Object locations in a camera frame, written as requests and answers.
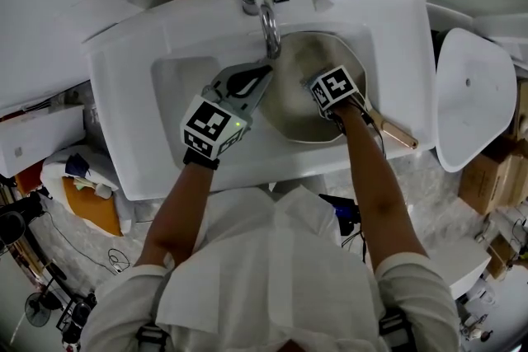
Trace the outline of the person's left forearm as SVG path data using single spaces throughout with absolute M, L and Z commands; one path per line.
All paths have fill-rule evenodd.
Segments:
M 180 265 L 192 255 L 214 171 L 187 164 L 152 221 L 136 265 L 163 266 L 166 256 Z

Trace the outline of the white ceramic fixture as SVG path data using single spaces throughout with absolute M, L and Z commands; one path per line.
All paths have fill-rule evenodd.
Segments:
M 447 6 L 428 2 L 427 15 L 436 56 L 441 35 L 460 28 L 502 47 L 514 65 L 528 77 L 528 12 L 471 17 Z

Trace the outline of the white sink vanity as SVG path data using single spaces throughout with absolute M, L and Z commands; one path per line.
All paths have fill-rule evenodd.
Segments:
M 314 0 L 274 7 L 282 35 L 339 37 L 365 68 L 373 107 L 426 151 L 436 142 L 436 68 L 427 0 Z M 194 96 L 223 69 L 266 54 L 261 23 L 241 0 L 175 0 L 131 17 L 84 45 L 102 132 L 128 199 L 162 198 L 185 154 L 180 123 Z M 261 113 L 220 158 L 213 189 L 313 176 L 348 167 L 345 141 L 287 140 Z

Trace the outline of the black device with blue screen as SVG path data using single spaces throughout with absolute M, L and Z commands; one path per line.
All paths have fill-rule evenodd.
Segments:
M 333 195 L 319 194 L 318 196 L 334 208 L 341 235 L 350 236 L 355 226 L 361 223 L 360 210 L 356 202 L 353 199 Z

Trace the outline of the black and silver appliance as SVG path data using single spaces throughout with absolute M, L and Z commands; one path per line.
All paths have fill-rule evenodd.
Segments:
M 56 328 L 61 333 L 64 348 L 68 346 L 79 348 L 82 330 L 96 305 L 97 303 L 93 295 L 89 296 L 87 300 L 74 301 L 72 299 L 68 303 L 56 324 Z

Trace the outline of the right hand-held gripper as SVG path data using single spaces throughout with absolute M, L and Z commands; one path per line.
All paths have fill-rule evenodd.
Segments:
M 358 87 L 345 66 L 340 65 L 313 76 L 309 80 L 309 91 L 317 104 L 320 116 L 331 120 L 331 107 L 356 94 Z

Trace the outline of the white sack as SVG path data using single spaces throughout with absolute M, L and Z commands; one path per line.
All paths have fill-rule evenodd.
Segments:
M 74 155 L 75 153 L 79 153 L 90 165 L 90 170 L 85 178 L 70 176 L 65 172 L 66 161 L 70 155 Z M 130 232 L 135 223 L 134 207 L 124 195 L 115 168 L 107 155 L 99 153 L 87 145 L 76 145 L 60 150 L 45 159 L 40 173 L 41 182 L 54 200 L 62 204 L 71 214 L 75 215 L 68 205 L 64 192 L 63 177 L 73 178 L 75 180 L 74 184 L 79 189 L 92 187 L 95 189 L 96 194 L 103 199 L 109 199 L 111 197 L 115 202 L 116 212 L 120 220 L 120 230 L 123 236 Z M 108 237 L 114 237 L 105 234 L 92 223 L 82 218 L 80 219 L 88 227 Z

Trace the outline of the small brown box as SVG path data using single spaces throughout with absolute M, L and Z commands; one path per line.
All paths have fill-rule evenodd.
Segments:
M 516 140 L 528 140 L 528 79 L 517 84 L 517 104 L 513 120 L 513 135 Z

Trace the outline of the long white box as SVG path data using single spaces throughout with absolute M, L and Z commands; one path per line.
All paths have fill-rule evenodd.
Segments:
M 35 110 L 0 122 L 0 175 L 10 178 L 85 137 L 83 106 Z

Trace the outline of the black floor fan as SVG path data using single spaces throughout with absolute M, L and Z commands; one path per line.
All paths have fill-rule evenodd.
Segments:
M 26 320 L 34 327 L 45 326 L 51 315 L 51 310 L 42 303 L 41 293 L 32 293 L 24 306 Z

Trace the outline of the large cardboard box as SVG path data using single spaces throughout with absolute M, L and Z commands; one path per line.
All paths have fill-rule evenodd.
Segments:
M 464 167 L 458 196 L 481 215 L 528 199 L 528 141 L 496 138 Z

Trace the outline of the white loose ceramic basin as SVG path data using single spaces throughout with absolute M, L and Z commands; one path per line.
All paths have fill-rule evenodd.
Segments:
M 457 172 L 510 124 L 516 108 L 516 72 L 499 45 L 454 28 L 441 33 L 436 59 L 436 154 Z

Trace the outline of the beige frying pan wooden handle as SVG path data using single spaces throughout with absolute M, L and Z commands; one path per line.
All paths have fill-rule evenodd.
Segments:
M 261 113 L 284 137 L 297 143 L 331 143 L 344 129 L 331 114 L 325 120 L 301 81 L 318 71 L 344 65 L 358 92 L 349 100 L 361 109 L 362 117 L 378 135 L 387 134 L 407 148 L 416 149 L 418 141 L 407 131 L 383 117 L 367 94 L 365 68 L 353 50 L 335 35 L 323 32 L 297 32 L 282 39 L 278 59 L 272 61 L 273 77 L 261 103 Z

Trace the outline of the person's white shirt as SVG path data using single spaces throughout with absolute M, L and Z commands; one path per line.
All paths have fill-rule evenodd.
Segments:
M 329 204 L 305 188 L 273 200 L 258 188 L 212 195 L 192 256 L 173 270 L 139 265 L 97 290 L 83 352 L 139 352 L 156 323 L 187 352 L 389 352 L 380 321 L 409 322 L 417 352 L 458 352 L 450 288 L 412 252 L 376 270 L 341 248 Z

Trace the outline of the chrome faucet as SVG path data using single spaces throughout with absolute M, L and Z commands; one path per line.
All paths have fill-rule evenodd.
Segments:
M 274 5 L 289 0 L 242 0 L 243 11 L 258 16 L 266 44 L 266 56 L 277 59 L 281 54 L 281 33 L 276 24 Z

